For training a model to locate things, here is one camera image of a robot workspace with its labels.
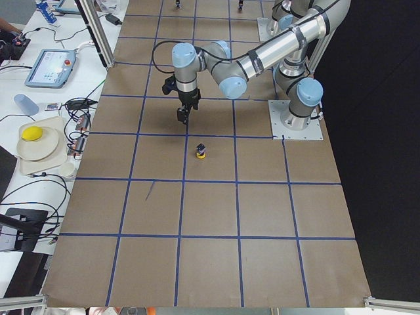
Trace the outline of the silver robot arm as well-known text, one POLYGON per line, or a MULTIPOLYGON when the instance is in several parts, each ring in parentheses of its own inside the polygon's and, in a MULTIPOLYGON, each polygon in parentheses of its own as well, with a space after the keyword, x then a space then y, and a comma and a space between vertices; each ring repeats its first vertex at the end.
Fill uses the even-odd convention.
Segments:
POLYGON ((292 23, 238 60, 230 57, 225 41, 212 41, 203 47, 178 43, 171 52, 175 72, 165 80, 163 94, 178 93, 182 105, 177 110, 177 119, 187 124, 190 111, 198 108, 201 98, 198 72, 208 70, 224 96, 237 99, 246 92, 250 79, 334 31, 349 8, 350 1, 292 1, 292 23))
POLYGON ((310 0, 275 1, 272 7, 271 21, 268 26, 270 36, 274 37, 292 23, 304 20, 313 3, 314 1, 310 0))

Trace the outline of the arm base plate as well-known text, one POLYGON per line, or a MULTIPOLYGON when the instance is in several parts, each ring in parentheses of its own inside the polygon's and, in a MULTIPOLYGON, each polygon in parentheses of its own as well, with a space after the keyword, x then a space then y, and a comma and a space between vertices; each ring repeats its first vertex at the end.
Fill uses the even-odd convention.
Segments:
POLYGON ((265 42, 274 37, 279 32, 278 21, 272 18, 257 18, 259 41, 265 42))
POLYGON ((269 100, 268 108, 274 140, 323 140, 316 109, 308 117, 297 117, 289 111, 289 100, 269 100))

